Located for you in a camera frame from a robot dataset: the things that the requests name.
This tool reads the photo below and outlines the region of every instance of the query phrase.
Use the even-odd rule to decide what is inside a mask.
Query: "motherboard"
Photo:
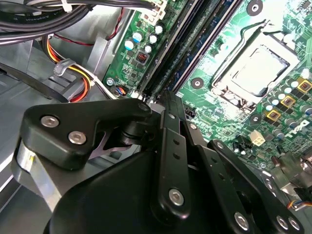
[[[312,145],[312,2],[210,1],[164,54],[194,2],[158,1],[166,6],[157,22],[136,12],[104,84],[148,101],[174,91],[207,141],[222,140],[257,168],[279,166],[287,152],[305,155]],[[154,78],[159,54],[174,59]]]

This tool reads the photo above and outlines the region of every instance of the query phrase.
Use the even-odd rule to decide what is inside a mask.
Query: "cpu socket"
[[[299,60],[292,49],[273,34],[264,34],[262,28],[238,47],[225,60],[212,86],[221,91],[220,96],[250,113]]]

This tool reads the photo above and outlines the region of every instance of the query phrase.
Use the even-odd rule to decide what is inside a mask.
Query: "cable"
[[[122,8],[121,8],[120,15],[119,15],[119,17],[118,17],[118,19],[117,19],[117,24],[116,24],[116,26],[115,26],[115,30],[114,30],[113,34],[111,34],[110,36],[108,36],[108,37],[106,38],[107,40],[111,40],[111,39],[113,39],[113,38],[117,35],[118,29],[119,29],[119,24],[120,24],[120,22],[121,22],[123,13],[124,13],[124,8],[122,7]]]
[[[79,41],[74,41],[74,40],[68,39],[66,37],[60,36],[60,35],[55,34],[55,33],[54,33],[54,37],[59,38],[59,39],[61,39],[63,41],[70,42],[70,43],[75,43],[75,44],[78,44],[78,45],[85,45],[85,46],[93,46],[94,45],[94,44],[88,44],[88,43],[83,43],[83,42],[79,42]]]

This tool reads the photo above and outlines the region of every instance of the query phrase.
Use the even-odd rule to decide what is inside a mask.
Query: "silver screw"
[[[219,147],[220,149],[223,149],[223,148],[224,148],[223,145],[222,145],[220,142],[217,142],[216,145],[217,145],[217,147]]]
[[[172,115],[172,114],[170,114],[170,113],[169,113],[168,115],[169,115],[170,118],[173,118],[173,119],[176,118],[174,115]]]
[[[169,198],[176,206],[182,206],[184,203],[184,197],[178,189],[171,189],[169,191]]]
[[[59,125],[59,120],[53,116],[44,116],[41,118],[41,124],[47,128],[55,128]]]
[[[278,215],[276,217],[276,219],[277,219],[277,222],[279,223],[279,225],[281,225],[281,227],[283,229],[288,230],[288,225],[287,225],[286,221],[281,216]]]
[[[236,212],[234,214],[234,218],[235,218],[236,223],[239,225],[239,227],[241,227],[245,231],[249,230],[248,221],[240,212]]]
[[[143,103],[139,103],[139,108],[141,109],[141,110],[143,110],[143,111],[148,111],[148,107],[145,105],[145,104],[143,104]]]
[[[197,129],[197,127],[196,127],[196,125],[195,124],[193,124],[193,123],[190,123],[190,127],[192,128],[192,129]]]
[[[293,226],[293,228],[295,228],[296,230],[300,230],[300,226],[299,224],[294,220],[294,218],[289,217],[288,218],[289,222],[291,223],[291,225]]]
[[[106,84],[107,84],[108,86],[113,86],[114,83],[115,83],[115,81],[114,81],[112,78],[107,78],[107,79],[106,79]]]
[[[76,145],[82,145],[87,141],[87,137],[84,133],[73,131],[68,135],[68,139],[71,143]]]

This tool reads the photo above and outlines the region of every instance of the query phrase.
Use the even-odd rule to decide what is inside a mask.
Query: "electrolytic capacitor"
[[[135,47],[135,42],[132,39],[128,39],[125,41],[125,48],[127,50],[133,50],[134,47]]]
[[[285,137],[285,134],[280,129],[275,129],[272,131],[273,135],[276,136],[278,139],[282,140]]]
[[[140,43],[143,40],[143,33],[141,33],[140,31],[137,31],[133,33],[132,38],[134,42]]]
[[[152,48],[152,46],[151,46],[150,44],[147,44],[147,45],[144,46],[144,51],[145,51],[147,54],[151,53],[152,50],[153,50],[153,48]]]
[[[285,150],[284,150],[284,148],[283,148],[282,146],[277,145],[277,146],[276,146],[276,149],[277,149],[279,155],[285,156],[286,152],[285,152]]]
[[[298,126],[298,123],[293,118],[286,119],[285,123],[292,129]]]
[[[275,97],[277,97],[279,100],[283,100],[286,95],[284,93],[282,93],[281,91],[275,91],[274,92]]]
[[[165,25],[162,22],[158,22],[155,25],[154,30],[157,35],[160,35],[165,31]]]
[[[273,109],[273,106],[270,105],[268,102],[263,102],[262,106],[266,111],[271,111]]]
[[[158,41],[158,37],[156,34],[152,33],[149,36],[150,44],[155,44]]]
[[[279,166],[281,165],[280,162],[279,162],[279,160],[278,160],[277,157],[275,157],[275,156],[272,156],[272,157],[271,157],[271,161],[273,162],[273,164],[274,164],[275,167],[279,167]]]
[[[311,105],[303,105],[300,107],[300,110],[306,115],[312,115],[312,106]]]
[[[292,88],[296,88],[299,85],[299,82],[292,78],[287,79],[286,83]]]
[[[280,90],[285,93],[285,94],[290,94],[292,92],[292,88],[289,87],[288,85],[286,84],[283,84],[281,87],[280,87]]]
[[[233,152],[238,154],[239,153],[239,144],[237,142],[233,142]]]
[[[268,101],[273,105],[276,106],[279,103],[279,100],[275,97],[269,97]]]

